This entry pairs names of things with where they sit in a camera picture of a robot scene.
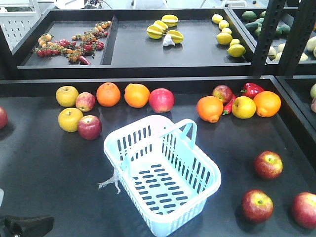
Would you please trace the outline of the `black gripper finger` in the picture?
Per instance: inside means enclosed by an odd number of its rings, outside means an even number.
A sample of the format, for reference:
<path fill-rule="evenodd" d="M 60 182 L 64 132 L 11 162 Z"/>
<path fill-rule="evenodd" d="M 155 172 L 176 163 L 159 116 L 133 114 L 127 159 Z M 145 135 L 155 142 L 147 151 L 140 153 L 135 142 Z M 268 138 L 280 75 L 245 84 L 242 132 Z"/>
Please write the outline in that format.
<path fill-rule="evenodd" d="M 4 237 L 43 237 L 54 227 L 54 217 L 16 217 L 6 215 L 3 218 Z"/>

